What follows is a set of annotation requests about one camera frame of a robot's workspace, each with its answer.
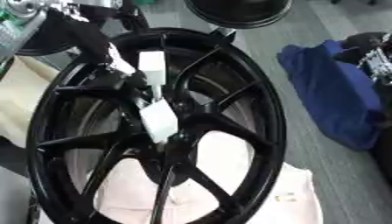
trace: gray carpet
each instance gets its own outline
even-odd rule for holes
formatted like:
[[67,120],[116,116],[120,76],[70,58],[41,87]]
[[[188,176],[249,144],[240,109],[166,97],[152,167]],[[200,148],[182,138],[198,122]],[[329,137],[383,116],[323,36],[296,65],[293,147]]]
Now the gray carpet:
[[[143,7],[152,26],[211,31],[211,25],[194,16],[182,0],[158,1]],[[389,31],[391,24],[392,2],[380,1],[371,7],[359,0],[343,0],[338,5],[326,0],[295,0],[287,17],[267,27],[240,31],[235,41],[259,63],[280,94],[288,123],[286,161],[313,172],[325,224],[392,223],[392,188],[367,153],[349,150],[319,132],[278,65],[276,54],[288,44],[314,46],[356,32]],[[113,22],[105,26],[111,35],[121,29]],[[56,67],[63,67],[65,60],[61,55],[51,57]]]

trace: white block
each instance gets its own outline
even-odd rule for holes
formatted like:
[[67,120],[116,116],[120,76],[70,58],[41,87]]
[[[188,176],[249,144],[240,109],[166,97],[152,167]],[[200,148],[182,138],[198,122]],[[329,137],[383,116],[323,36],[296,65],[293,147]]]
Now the white block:
[[165,99],[140,110],[140,116],[154,143],[161,143],[179,131],[179,121]]
[[140,52],[139,70],[144,72],[149,86],[163,86],[166,84],[165,53]]

